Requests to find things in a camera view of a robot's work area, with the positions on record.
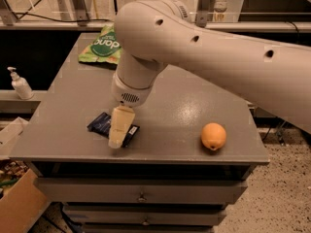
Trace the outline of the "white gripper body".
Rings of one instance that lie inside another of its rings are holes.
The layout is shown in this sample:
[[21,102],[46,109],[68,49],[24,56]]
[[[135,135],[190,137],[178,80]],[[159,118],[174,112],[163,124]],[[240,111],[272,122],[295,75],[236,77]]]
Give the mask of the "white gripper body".
[[141,106],[146,102],[152,91],[150,87],[147,89],[136,89],[126,85],[117,73],[113,75],[111,90],[115,99],[127,107]]

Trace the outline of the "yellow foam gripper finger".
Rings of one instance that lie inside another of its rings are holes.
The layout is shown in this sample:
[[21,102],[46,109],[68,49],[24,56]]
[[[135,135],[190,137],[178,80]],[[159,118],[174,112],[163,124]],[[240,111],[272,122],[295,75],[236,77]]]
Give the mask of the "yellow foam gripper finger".
[[119,105],[113,109],[108,143],[110,148],[119,149],[122,146],[134,119],[135,113],[130,107]]

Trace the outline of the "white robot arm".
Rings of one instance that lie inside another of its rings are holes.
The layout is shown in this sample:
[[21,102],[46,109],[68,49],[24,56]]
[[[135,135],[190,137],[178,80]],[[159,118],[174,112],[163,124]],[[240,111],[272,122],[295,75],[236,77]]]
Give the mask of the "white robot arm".
[[112,93],[123,105],[142,105],[174,65],[311,133],[310,48],[198,27],[178,0],[127,3],[114,30],[121,58]]

